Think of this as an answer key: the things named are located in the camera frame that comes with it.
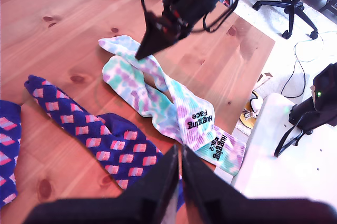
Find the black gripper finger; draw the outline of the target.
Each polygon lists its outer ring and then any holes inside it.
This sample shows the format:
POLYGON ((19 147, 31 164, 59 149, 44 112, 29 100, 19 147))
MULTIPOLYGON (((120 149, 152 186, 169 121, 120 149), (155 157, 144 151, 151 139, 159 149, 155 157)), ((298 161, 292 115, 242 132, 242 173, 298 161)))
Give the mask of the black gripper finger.
POLYGON ((188 146, 182 148, 182 172, 189 223, 244 223, 244 197, 222 180, 188 146))
POLYGON ((164 33, 166 26, 162 18, 154 13, 145 13, 146 31, 140 46, 135 54, 136 59, 144 59, 167 48, 167 39, 164 33))
POLYGON ((119 197, 118 223, 175 223, 179 197, 179 155, 174 145, 119 197))
POLYGON ((170 29, 169 27, 163 28, 167 39, 167 48, 173 46, 189 34, 189 25, 178 25, 177 28, 178 30, 170 29))

